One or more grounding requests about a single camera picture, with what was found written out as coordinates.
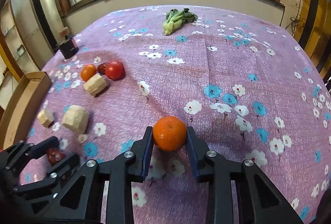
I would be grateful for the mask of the large red jujube date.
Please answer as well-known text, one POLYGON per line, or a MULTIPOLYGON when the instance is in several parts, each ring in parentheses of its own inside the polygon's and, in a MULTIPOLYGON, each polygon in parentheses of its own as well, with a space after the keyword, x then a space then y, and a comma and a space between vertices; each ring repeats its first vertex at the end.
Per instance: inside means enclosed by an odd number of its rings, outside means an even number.
POLYGON ((55 166, 62 161, 66 155, 57 148, 47 150, 47 159, 51 166, 55 166))

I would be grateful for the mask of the brown cardboard tray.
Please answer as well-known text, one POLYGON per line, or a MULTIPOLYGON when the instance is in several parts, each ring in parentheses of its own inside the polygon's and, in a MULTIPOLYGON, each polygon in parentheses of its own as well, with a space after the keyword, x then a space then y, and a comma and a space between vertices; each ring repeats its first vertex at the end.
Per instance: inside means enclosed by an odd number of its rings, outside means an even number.
POLYGON ((1 149, 25 140, 35 114, 51 87, 47 73, 25 73, 1 119, 1 149))

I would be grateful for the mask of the black jar with cork knob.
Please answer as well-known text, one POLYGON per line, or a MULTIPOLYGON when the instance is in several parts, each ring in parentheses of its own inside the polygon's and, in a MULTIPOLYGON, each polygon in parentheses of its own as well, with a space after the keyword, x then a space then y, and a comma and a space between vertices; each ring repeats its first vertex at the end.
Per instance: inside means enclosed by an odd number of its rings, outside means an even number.
POLYGON ((59 36, 61 40, 57 44, 57 48, 62 53, 63 57, 68 60, 77 54, 79 48, 68 27, 64 27, 63 30, 59 32, 59 36))

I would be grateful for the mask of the wooden wall shelf unit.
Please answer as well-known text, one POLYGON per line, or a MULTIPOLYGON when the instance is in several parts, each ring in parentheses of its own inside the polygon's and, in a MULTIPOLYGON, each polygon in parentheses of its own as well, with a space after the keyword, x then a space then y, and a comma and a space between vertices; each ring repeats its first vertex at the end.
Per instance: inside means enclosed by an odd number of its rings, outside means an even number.
POLYGON ((2 109, 6 109, 22 75, 39 70, 17 27, 11 1, 7 0, 1 9, 2 109))

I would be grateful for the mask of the green bok choy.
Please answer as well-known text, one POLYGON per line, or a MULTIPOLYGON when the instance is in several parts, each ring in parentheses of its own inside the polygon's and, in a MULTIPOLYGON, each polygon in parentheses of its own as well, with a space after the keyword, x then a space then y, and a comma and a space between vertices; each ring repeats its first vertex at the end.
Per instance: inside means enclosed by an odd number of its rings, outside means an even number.
POLYGON ((184 24, 193 23, 198 19, 195 13, 190 12, 189 8, 182 10, 171 9, 165 16, 163 22, 163 33, 165 36, 171 35, 174 31, 180 29, 184 24))

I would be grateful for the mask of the tall standing air conditioner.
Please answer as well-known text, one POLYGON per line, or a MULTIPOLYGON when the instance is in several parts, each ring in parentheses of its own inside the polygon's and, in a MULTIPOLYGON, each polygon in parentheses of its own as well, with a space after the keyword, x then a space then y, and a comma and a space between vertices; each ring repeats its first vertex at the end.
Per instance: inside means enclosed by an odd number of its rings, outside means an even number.
POLYGON ((64 29, 55 0, 30 0, 30 4, 42 35, 55 54, 61 41, 59 33, 64 29))

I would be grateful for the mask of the small beige yam chunk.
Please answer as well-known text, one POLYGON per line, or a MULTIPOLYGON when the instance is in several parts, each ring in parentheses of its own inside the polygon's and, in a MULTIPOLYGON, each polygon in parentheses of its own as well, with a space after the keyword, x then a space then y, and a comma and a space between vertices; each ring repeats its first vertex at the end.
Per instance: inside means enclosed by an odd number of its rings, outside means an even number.
POLYGON ((37 120, 42 126, 48 128, 54 122, 54 114, 47 108, 44 108, 37 114, 37 120))

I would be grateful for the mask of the red cherry tomato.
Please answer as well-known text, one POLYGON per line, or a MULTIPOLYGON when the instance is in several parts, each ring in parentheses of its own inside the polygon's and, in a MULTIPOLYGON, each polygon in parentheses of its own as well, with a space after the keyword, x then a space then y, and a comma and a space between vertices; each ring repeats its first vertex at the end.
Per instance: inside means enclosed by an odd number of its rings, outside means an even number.
POLYGON ((121 79, 124 76, 124 73, 124 66, 118 60, 109 62, 105 69, 105 75, 114 81, 121 79))

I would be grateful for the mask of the dark red date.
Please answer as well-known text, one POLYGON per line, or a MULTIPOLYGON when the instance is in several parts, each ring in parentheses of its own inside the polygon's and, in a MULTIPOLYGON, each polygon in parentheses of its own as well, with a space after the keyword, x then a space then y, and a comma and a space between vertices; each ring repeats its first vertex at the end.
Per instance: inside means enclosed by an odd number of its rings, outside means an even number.
POLYGON ((101 74, 101 75, 104 75, 106 73, 107 65, 108 65, 107 63, 101 63, 98 66, 98 73, 101 74))

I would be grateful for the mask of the orange tangerine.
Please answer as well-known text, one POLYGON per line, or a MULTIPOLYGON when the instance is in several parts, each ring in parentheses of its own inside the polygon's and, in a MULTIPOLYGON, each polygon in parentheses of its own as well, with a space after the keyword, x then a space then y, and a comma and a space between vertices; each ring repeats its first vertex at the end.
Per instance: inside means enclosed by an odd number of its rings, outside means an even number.
POLYGON ((162 117, 153 127, 154 144, 162 151, 176 151, 187 137, 186 125, 174 116, 162 117))
POLYGON ((80 72, 81 79, 87 82, 91 77, 96 75, 96 67, 94 64, 87 64, 80 72))

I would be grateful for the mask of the purple floral tablecloth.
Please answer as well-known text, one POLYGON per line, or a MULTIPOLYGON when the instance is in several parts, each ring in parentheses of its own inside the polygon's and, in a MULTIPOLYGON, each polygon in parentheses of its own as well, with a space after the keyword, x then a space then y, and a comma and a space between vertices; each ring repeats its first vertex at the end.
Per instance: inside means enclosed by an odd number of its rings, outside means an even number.
POLYGON ((52 86, 28 142, 56 136, 82 161, 105 162, 129 150, 146 127, 174 116, 232 161, 249 158, 282 192, 304 223, 317 216, 330 181, 330 94, 305 51, 283 28, 254 17, 192 6, 198 16, 170 36, 170 6, 112 12, 75 35, 79 52, 44 67, 52 86), (95 97, 80 72, 118 60, 124 76, 95 97), (89 112, 84 134, 62 125, 71 105, 89 112))

